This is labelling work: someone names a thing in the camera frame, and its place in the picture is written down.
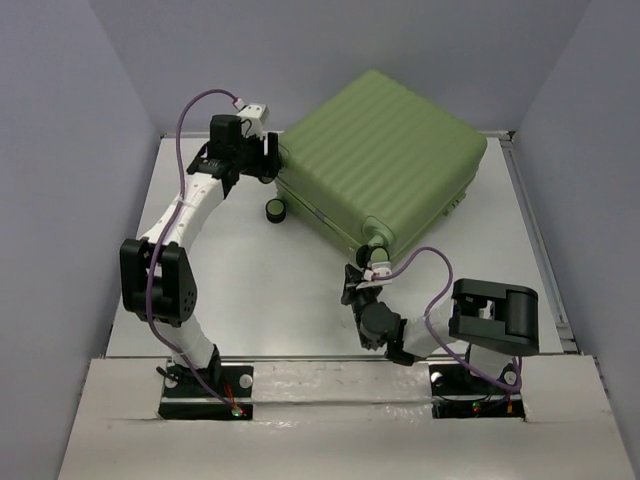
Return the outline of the green hardshell suitcase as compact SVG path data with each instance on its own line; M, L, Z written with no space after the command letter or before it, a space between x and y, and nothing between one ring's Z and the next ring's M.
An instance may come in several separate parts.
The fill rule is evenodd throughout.
M276 195L360 267L396 263L465 198L487 138L385 73L370 69L285 130Z

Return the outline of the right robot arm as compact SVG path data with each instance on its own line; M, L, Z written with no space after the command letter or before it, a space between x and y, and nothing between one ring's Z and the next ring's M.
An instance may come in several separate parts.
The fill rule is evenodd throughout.
M341 303L352 310L361 346L383 348L394 363L411 366L456 341L506 359L540 352L538 294L529 287L461 278L427 315L407 319L379 299L386 284L348 264Z

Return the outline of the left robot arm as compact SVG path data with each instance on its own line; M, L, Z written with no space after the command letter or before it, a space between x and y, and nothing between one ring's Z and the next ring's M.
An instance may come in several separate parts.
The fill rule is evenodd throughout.
M278 175L278 136L265 132L266 117L266 109L257 104L213 116L208 141L188 166L179 168L176 197L147 232L120 247L125 310L149 326L201 395L219 388L222 367L217 346L195 316L198 289L189 252L241 177L268 184Z

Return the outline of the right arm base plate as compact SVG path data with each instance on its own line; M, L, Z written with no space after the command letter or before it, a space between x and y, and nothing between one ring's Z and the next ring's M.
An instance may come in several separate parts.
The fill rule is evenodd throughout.
M525 418L519 393L508 395L457 363L431 364L429 374L435 419Z

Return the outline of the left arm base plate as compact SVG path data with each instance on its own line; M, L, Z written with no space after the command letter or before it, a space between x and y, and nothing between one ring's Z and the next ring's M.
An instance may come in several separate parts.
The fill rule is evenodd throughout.
M169 362L156 367L162 378L158 415L176 421L250 421L254 367L249 364L223 364L219 382L204 388L188 368Z

